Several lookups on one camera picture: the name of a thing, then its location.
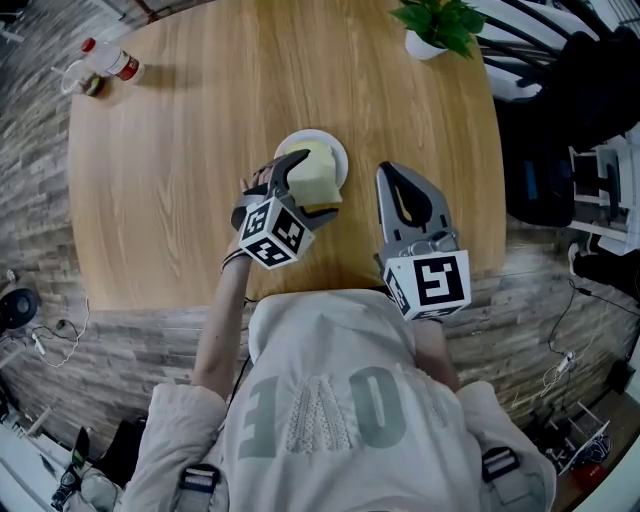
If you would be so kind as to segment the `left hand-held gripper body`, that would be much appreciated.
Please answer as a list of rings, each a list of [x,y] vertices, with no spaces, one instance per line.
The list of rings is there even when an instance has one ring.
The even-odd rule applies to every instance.
[[[315,241],[289,193],[281,197],[249,193],[232,214],[239,248],[266,269],[299,261]]]

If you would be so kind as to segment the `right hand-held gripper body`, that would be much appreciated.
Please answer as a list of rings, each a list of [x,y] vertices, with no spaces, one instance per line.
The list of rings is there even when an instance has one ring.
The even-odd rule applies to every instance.
[[[408,235],[395,229],[383,238],[376,261],[404,319],[436,319],[470,304],[469,256],[454,230]]]

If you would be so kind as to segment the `person's left hand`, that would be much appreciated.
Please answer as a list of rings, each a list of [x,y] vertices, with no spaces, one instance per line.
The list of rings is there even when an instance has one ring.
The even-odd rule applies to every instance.
[[[265,196],[268,192],[268,186],[272,175],[272,164],[267,164],[251,176],[250,179],[241,179],[240,187],[242,194]]]

